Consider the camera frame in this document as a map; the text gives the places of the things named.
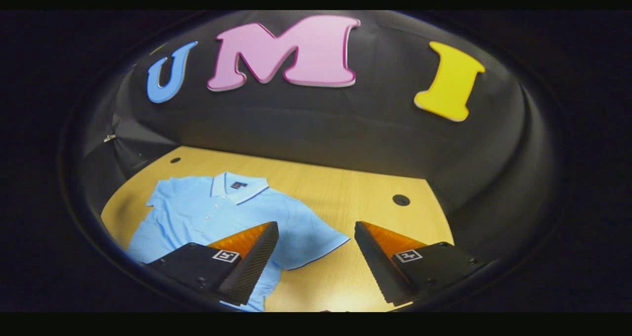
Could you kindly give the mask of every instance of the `polo shirt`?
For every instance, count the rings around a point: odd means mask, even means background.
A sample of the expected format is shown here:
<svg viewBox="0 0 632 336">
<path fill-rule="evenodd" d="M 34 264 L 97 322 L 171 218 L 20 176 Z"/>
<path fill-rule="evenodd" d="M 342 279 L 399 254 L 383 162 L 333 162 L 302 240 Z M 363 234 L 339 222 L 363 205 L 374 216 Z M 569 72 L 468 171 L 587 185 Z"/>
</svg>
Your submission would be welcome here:
<svg viewBox="0 0 632 336">
<path fill-rule="evenodd" d="M 149 263 L 190 242 L 208 245 L 270 221 L 278 242 L 244 311 L 264 311 L 264 300 L 280 281 L 282 269 L 305 266 L 350 240 L 301 201 L 278 192 L 267 179 L 223 172 L 215 177 L 160 181 L 147 206 L 153 206 L 129 244 L 135 260 Z"/>
</svg>

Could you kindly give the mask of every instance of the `blue letter u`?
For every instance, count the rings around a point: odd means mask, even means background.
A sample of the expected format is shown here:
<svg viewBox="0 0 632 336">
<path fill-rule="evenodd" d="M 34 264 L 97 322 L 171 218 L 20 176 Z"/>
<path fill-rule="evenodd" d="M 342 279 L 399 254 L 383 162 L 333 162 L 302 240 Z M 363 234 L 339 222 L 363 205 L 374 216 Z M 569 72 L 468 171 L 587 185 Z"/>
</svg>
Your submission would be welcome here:
<svg viewBox="0 0 632 336">
<path fill-rule="evenodd" d="M 178 50 L 173 52 L 173 64 L 171 66 L 171 78 L 165 87 L 160 87 L 160 69 L 167 58 L 158 60 L 149 68 L 149 77 L 147 78 L 147 95 L 149 100 L 154 103 L 164 103 L 173 98 L 185 78 L 185 65 L 187 64 L 187 56 L 189 50 L 197 45 L 197 41 L 185 44 Z"/>
</svg>

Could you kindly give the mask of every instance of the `white collar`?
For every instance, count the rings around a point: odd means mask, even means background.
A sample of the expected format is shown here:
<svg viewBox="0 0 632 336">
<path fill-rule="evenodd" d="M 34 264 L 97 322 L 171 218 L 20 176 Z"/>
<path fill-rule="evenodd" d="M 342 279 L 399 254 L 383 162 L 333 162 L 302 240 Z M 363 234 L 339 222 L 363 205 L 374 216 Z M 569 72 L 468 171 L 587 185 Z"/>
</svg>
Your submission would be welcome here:
<svg viewBox="0 0 632 336">
<path fill-rule="evenodd" d="M 237 189 L 226 187 L 227 184 L 232 183 L 246 183 L 246 186 Z M 231 172 L 223 172 L 213 178 L 210 195 L 214 197 L 225 196 L 233 203 L 241 204 L 257 196 L 267 188 L 269 188 L 269 185 L 265 178 L 246 177 Z"/>
</svg>

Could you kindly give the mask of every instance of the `letter m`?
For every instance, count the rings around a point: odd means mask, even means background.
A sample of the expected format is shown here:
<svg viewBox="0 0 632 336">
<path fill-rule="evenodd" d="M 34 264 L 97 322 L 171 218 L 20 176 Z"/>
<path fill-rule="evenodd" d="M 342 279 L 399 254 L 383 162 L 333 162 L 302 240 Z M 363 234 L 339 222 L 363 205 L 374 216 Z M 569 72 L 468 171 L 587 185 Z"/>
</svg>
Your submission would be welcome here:
<svg viewBox="0 0 632 336">
<path fill-rule="evenodd" d="M 261 83 L 270 82 L 284 60 L 296 50 L 294 64 L 285 79 L 301 86 L 346 87 L 355 83 L 347 68 L 347 42 L 359 20 L 334 15 L 307 17 L 279 37 L 259 23 L 246 24 L 217 36 L 222 44 L 215 76 L 208 80 L 211 91 L 228 91 L 246 83 L 239 71 L 239 56 Z"/>
</svg>

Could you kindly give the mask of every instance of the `table surface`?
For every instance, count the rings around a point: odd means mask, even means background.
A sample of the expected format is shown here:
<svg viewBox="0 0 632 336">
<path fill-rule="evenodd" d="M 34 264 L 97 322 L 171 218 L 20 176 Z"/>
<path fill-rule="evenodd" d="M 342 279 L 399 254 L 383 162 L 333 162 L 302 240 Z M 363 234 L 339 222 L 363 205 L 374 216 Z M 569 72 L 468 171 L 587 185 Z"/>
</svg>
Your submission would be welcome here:
<svg viewBox="0 0 632 336">
<path fill-rule="evenodd" d="M 174 158 L 180 161 L 171 163 Z M 293 271 L 266 300 L 266 311 L 391 311 L 354 240 L 357 221 L 402 233 L 425 244 L 454 244 L 445 215 L 424 179 L 334 169 L 229 152 L 179 147 L 131 177 L 109 199 L 102 220 L 127 249 L 156 183 L 170 177 L 216 176 L 228 171 L 266 177 L 269 185 L 305 203 L 323 221 L 352 238 L 326 257 Z M 408 206 L 393 202 L 402 194 Z"/>
</svg>

